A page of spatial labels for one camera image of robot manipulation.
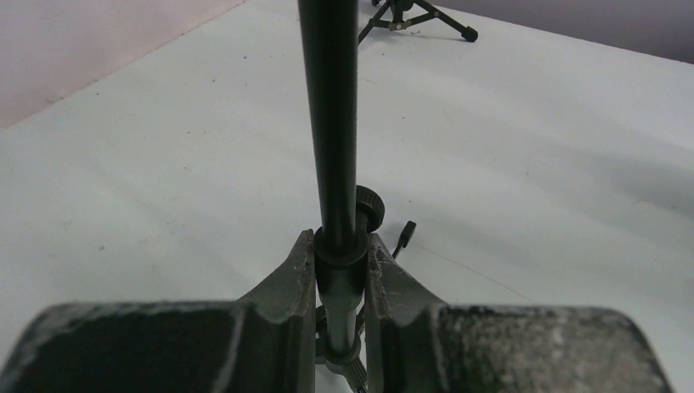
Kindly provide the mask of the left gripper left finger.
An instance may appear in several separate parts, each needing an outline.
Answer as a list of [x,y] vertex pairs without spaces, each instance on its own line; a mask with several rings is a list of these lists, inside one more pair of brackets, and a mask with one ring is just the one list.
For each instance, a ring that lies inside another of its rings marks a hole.
[[64,303],[23,331],[4,392],[311,392],[313,232],[238,300]]

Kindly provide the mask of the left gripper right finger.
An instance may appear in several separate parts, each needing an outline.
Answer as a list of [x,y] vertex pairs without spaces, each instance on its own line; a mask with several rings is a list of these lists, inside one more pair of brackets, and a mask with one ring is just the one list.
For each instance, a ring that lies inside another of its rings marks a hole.
[[370,237],[372,392],[669,392],[638,326],[613,309],[452,305]]

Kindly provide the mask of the black tripod clip stand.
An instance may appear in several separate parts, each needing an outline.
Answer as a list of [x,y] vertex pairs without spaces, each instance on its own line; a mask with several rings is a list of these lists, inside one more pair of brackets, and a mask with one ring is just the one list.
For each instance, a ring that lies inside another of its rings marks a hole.
[[382,199],[356,182],[358,4],[299,2],[322,225],[313,255],[318,361],[355,392],[450,392],[444,319],[455,310],[395,260]]

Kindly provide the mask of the black tripod shock-mount stand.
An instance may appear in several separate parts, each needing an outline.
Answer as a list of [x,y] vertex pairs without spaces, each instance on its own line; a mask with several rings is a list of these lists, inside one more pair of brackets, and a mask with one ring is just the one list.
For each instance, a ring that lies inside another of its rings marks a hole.
[[[387,0],[371,1],[374,7],[378,7],[375,15],[367,22],[358,35],[358,43],[361,43],[373,29],[387,29],[389,31],[406,30],[414,25],[419,25],[430,20],[440,20],[447,26],[455,29],[463,40],[474,43],[479,38],[479,33],[470,26],[462,25],[451,16],[441,11],[438,7],[425,0]],[[405,18],[405,13],[413,6],[421,8],[424,13],[412,18]]]

